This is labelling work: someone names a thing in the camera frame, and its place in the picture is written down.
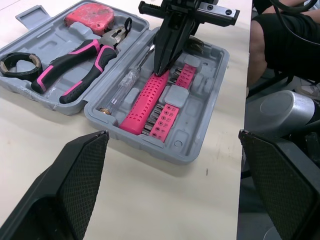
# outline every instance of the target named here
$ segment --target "black cable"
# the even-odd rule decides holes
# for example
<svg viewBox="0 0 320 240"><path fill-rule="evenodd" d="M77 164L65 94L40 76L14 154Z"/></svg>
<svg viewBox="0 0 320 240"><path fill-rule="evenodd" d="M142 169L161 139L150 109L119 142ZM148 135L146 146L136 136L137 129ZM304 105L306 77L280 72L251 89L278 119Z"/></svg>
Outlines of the black cable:
<svg viewBox="0 0 320 240"><path fill-rule="evenodd" d="M283 17L281 16L281 13L280 13L278 7L277 7L276 5L273 5L273 7L274 7L274 10L275 10L276 15L278 16L278 18L279 18L279 20L280 20L281 25L284 27L284 29L285 29L288 33L294 35L296 38L298 38L298 39L300 39L300 40L302 40L302 41L307 42L308 44L312 44L312 45L315 45L315 46L320 46L319 43L316 43L316 42L313 42L313 41L309 41L309 40L307 40L307 39L305 39L305 38L303 38L303 37L300 37L299 35L295 34L293 31L291 31L290 28L288 28L288 26L286 25Z"/></svg>
<svg viewBox="0 0 320 240"><path fill-rule="evenodd" d="M281 9L284 12L292 13L292 14L298 14L308 11L310 8L312 8L318 0L311 0L308 4L304 6L299 7L291 7L286 6L283 3L281 3L279 0L270 0L273 6L276 6L277 8Z"/></svg>

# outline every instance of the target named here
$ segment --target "pliers jaw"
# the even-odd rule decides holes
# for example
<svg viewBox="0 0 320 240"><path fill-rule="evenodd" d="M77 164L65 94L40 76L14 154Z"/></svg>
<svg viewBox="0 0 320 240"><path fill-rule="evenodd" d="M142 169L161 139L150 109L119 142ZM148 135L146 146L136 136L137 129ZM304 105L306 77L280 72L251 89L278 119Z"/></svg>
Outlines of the pliers jaw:
<svg viewBox="0 0 320 240"><path fill-rule="evenodd" d="M107 45L116 48L119 43L121 43L131 31L132 19L129 17L124 26L119 26L111 31L105 33L100 39L99 43L101 45Z"/></svg>

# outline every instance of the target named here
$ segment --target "pink and black pliers handle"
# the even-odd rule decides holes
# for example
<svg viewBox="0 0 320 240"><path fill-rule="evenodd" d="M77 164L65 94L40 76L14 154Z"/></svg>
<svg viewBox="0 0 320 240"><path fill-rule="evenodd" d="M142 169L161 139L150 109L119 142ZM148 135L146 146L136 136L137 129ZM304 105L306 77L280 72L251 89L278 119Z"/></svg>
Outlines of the pink and black pliers handle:
<svg viewBox="0 0 320 240"><path fill-rule="evenodd" d="M43 94L67 70L97 55L89 73L59 99L62 104L77 100L90 84L101 75L109 61L117 57L115 48L126 38L131 27L132 19L128 18L124 26L105 33L100 39L86 40L72 52L56 58L31 84L31 88L37 93Z"/></svg>

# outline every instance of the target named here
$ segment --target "person's leg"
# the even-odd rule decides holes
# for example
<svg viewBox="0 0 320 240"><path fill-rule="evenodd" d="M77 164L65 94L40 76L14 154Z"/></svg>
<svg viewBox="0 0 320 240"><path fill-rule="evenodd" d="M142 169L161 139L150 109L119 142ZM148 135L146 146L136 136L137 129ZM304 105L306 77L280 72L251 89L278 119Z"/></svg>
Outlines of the person's leg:
<svg viewBox="0 0 320 240"><path fill-rule="evenodd" d="M251 86L258 81L267 68L264 31L255 20L251 22L249 53L247 86Z"/></svg>
<svg viewBox="0 0 320 240"><path fill-rule="evenodd" d="M320 25L303 14L282 14L295 34L320 43ZM301 78L319 76L320 47L308 44L288 33L276 14L262 14L252 21L248 86L262 76L266 66Z"/></svg>

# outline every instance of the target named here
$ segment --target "wooden table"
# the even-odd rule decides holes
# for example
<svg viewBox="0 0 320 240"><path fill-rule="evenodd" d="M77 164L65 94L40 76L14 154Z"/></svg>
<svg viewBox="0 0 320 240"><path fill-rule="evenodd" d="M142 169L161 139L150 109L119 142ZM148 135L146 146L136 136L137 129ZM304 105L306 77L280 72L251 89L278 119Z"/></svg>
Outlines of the wooden table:
<svg viewBox="0 0 320 240"><path fill-rule="evenodd" d="M0 2L0 47L27 32L15 19L42 5L51 15L77 0ZM140 16L139 0L101 2ZM149 0L161 4L161 0ZM228 69L198 159L177 166L110 140L85 239L235 240L249 62L250 0L220 0L241 10L236 26L201 25L196 37L230 53ZM162 20L141 15L153 29ZM83 112L65 116L0 87L0 225L64 145L96 131Z"/></svg>

